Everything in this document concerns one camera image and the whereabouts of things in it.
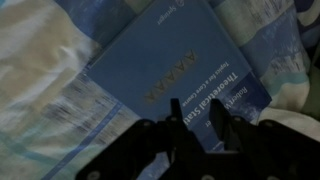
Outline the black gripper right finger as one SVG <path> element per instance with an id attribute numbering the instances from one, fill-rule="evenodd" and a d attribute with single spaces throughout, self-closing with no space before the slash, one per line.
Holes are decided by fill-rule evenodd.
<path id="1" fill-rule="evenodd" d="M 219 140 L 226 140 L 230 135 L 231 115 L 225 109 L 219 99 L 212 99 L 210 102 L 209 121 L 217 134 Z"/>

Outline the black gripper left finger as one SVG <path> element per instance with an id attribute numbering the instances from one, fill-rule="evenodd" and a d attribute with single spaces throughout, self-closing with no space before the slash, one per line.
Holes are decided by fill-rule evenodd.
<path id="1" fill-rule="evenodd" d="M 171 106 L 171 115 L 169 121 L 171 123 L 182 124 L 183 123 L 183 114 L 180 106 L 180 102 L 177 98 L 170 100 Z"/>

